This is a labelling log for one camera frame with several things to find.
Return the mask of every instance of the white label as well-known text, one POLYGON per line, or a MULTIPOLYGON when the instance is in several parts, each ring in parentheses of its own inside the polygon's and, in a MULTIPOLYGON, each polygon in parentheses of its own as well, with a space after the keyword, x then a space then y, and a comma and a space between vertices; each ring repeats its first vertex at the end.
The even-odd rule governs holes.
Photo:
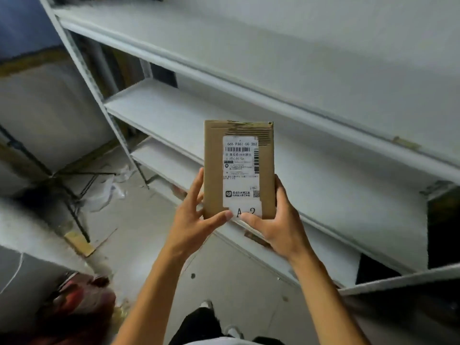
POLYGON ((224 136, 222 203, 235 217, 243 212, 262 216, 257 137, 224 136))

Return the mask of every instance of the person's left hand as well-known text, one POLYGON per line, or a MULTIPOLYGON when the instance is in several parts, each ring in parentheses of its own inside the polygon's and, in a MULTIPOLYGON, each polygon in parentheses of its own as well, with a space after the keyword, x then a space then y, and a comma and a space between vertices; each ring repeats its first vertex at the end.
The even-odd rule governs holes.
POLYGON ((203 209, 197 211, 196 206, 203 199, 200 193, 202 185, 203 168, 200 168, 184 202, 176 209, 165 243, 165 249, 184 259, 196 252, 214 230, 233 217, 231 211, 222 211, 209 219, 201 219, 203 209))

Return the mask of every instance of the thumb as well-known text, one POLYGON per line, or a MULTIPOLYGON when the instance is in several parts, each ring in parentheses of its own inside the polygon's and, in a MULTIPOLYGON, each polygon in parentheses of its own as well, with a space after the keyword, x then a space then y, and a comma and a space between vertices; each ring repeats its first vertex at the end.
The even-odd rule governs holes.
POLYGON ((262 235, 264 234, 264 221, 257 215, 245 212, 240 214, 240 218, 250 227, 260 232, 262 235))
POLYGON ((207 230, 209 229, 210 232, 213 232, 219 226, 224 225, 228 220, 232 218, 233 213, 231 211, 222 211, 220 213, 217 213, 213 217, 210 217, 209 219, 203 220, 203 224, 207 230))

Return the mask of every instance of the shelf board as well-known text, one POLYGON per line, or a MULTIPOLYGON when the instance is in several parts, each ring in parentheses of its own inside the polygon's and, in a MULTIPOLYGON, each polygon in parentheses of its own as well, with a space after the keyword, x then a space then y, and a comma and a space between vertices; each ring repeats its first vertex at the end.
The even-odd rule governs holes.
MULTIPOLYGON (((216 85, 241 98, 460 181, 453 147, 460 128, 454 77, 194 14, 167 2, 95 0, 58 7, 54 13, 64 28, 161 66, 167 65, 166 58, 199 71, 193 75, 221 78, 214 80, 216 85), (284 104, 256 97, 256 92, 284 104), (422 153, 391 143, 394 137, 421 145, 422 153)), ((187 68, 183 74, 190 74, 187 68)))
MULTIPOLYGON (((190 188, 193 179, 201 167, 199 163, 190 160, 183 154, 153 138, 147 138, 141 142, 131 155, 137 162, 140 162, 168 182, 186 191, 190 188)), ((162 193, 174 203, 180 204, 181 200, 172 194, 169 187, 159 186, 157 183, 149 186, 162 193)), ((256 256, 288 280, 298 283, 297 279, 292 275, 292 269, 287 261, 271 250, 244 237, 241 222, 238 222, 238 224, 240 227, 228 223, 218 231, 228 241, 248 251, 251 255, 256 256)), ((357 250, 307 224, 304 227, 313 250, 324 263, 331 278, 342 287, 354 286, 361 254, 357 250)))
MULTIPOLYGON (((153 80, 118 93, 105 106, 201 165, 204 121, 245 120, 153 80)), ((277 133, 276 126, 274 139, 275 171, 304 221, 403 274, 426 270, 426 202, 421 195, 363 171, 356 162, 298 144, 277 133)))

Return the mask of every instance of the fingernail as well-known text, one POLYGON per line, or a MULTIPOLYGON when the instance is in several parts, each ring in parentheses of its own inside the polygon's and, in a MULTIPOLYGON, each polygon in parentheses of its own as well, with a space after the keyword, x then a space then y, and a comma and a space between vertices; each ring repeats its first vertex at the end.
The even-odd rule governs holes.
POLYGON ((231 211, 226 211, 225 212, 225 219, 230 220, 233 218, 233 213, 231 211))

